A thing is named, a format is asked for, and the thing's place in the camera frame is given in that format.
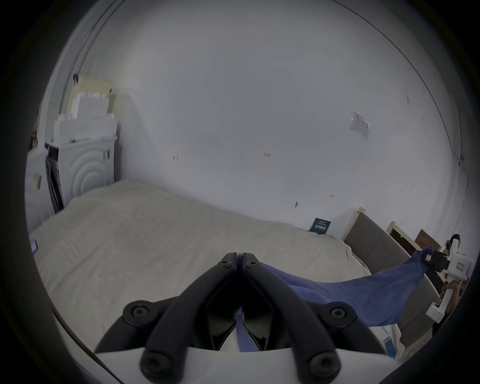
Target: white bed sheet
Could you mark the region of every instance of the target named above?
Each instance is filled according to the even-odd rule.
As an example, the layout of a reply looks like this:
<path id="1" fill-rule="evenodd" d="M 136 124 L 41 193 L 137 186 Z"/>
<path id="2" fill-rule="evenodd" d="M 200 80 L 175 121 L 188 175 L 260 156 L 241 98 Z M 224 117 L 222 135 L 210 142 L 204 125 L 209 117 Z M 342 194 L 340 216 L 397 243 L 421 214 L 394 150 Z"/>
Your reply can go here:
<path id="1" fill-rule="evenodd" d="M 126 181 L 72 200 L 31 239 L 54 305 L 92 350 L 126 304 L 179 295 L 228 252 L 315 281 L 370 274 L 339 239 Z"/>

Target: gray upholstered headboard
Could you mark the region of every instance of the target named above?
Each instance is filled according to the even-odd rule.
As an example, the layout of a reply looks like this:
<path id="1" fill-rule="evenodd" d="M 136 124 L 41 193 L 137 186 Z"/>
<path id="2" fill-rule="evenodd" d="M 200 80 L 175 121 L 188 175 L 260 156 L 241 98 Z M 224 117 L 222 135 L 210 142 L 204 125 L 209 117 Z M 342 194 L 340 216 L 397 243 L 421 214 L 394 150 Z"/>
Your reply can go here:
<path id="1" fill-rule="evenodd" d="M 344 242 L 352 248 L 370 269 L 372 274 L 403 264 L 409 254 L 383 229 L 370 220 L 361 210 Z M 410 295 L 398 322 L 407 348 L 422 337 L 433 325 L 425 313 L 432 303 L 439 303 L 438 293 L 425 276 Z"/>

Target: white foam box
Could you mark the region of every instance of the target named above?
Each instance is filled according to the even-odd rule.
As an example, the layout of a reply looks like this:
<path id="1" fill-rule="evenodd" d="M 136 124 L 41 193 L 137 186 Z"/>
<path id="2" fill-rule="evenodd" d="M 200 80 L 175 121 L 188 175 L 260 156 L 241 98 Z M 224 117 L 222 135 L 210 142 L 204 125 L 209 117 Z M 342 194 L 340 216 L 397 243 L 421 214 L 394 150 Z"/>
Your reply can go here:
<path id="1" fill-rule="evenodd" d="M 75 119 L 105 117 L 108 100 L 108 95 L 104 93 L 79 92 L 72 101 L 72 116 Z"/>
<path id="2" fill-rule="evenodd" d="M 53 142 L 56 144 L 86 139 L 91 135 L 91 119 L 65 118 L 53 124 Z"/>
<path id="3" fill-rule="evenodd" d="M 105 117 L 93 118 L 90 129 L 91 137 L 113 136 L 117 133 L 118 119 L 113 113 Z"/>

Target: dark blue sign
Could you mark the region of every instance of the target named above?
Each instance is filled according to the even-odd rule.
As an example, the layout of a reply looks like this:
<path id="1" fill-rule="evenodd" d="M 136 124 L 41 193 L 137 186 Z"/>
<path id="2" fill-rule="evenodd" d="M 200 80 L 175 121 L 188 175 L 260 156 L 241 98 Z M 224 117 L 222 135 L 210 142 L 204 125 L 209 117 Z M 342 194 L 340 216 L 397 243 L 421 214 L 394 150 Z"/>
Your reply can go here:
<path id="1" fill-rule="evenodd" d="M 315 221 L 313 222 L 312 227 L 310 228 L 310 232 L 324 234 L 327 232 L 329 225 L 330 225 L 330 221 L 316 218 Z"/>

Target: blue tag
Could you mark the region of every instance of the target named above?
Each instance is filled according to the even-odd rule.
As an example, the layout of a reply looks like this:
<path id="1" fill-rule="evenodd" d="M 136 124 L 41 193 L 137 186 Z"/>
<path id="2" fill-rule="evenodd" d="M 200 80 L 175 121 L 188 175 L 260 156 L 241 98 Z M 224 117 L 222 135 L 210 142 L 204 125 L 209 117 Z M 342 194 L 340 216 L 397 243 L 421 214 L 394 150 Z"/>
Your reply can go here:
<path id="1" fill-rule="evenodd" d="M 35 253 L 38 249 L 38 246 L 36 244 L 36 241 L 33 240 L 31 243 L 30 243 L 30 249 L 32 250 L 32 253 Z"/>
<path id="2" fill-rule="evenodd" d="M 387 355 L 394 359 L 396 355 L 396 351 L 395 351 L 395 347 L 393 346 L 392 338 L 390 336 L 387 337 L 384 340 L 384 343 L 385 343 L 385 348 L 387 349 Z"/>
<path id="3" fill-rule="evenodd" d="M 330 221 L 316 218 L 315 221 L 313 222 L 312 227 L 310 228 L 310 232 L 324 234 L 327 232 L 329 225 L 330 225 Z"/>

